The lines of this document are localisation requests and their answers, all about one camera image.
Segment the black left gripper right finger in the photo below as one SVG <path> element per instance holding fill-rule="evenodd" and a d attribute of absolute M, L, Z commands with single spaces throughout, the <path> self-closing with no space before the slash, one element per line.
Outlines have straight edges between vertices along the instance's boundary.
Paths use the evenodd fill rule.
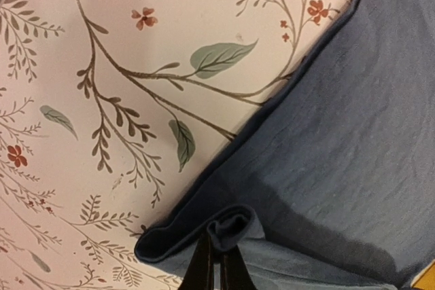
<path fill-rule="evenodd" d="M 220 255 L 222 290 L 256 290 L 238 247 Z"/>

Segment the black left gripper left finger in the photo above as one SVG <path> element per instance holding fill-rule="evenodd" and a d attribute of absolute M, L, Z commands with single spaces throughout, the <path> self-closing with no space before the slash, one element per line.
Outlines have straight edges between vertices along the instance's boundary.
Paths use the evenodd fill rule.
<path fill-rule="evenodd" d="M 181 283 L 181 290 L 213 290 L 215 265 L 219 262 L 210 235 L 202 235 Z"/>

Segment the grey blue garment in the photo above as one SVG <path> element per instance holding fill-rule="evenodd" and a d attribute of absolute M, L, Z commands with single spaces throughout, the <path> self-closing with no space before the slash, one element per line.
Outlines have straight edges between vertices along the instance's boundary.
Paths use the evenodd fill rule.
<path fill-rule="evenodd" d="M 137 259 L 182 281 L 197 242 L 257 289 L 410 289 L 434 261 L 434 0 L 353 0 Z"/>

